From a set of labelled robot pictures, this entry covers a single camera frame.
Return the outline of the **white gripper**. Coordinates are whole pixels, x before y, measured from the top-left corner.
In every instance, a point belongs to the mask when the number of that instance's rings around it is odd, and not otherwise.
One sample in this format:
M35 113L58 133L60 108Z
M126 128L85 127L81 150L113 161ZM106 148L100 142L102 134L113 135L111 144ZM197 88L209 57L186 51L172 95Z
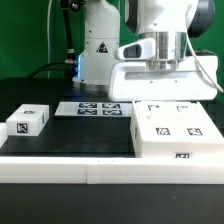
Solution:
M217 95L214 84L189 56L176 70L150 70L146 62L117 63L110 76L112 101L201 101Z

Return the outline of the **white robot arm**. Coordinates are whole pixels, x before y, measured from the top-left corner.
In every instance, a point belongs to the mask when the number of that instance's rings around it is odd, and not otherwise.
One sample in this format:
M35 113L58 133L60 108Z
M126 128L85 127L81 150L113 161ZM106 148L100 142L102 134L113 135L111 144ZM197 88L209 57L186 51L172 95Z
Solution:
M137 36L121 46L120 13L106 0L87 0L84 51L76 88L104 91L112 101L211 100L218 58L196 52L190 39L213 21L213 0L124 0L125 25Z

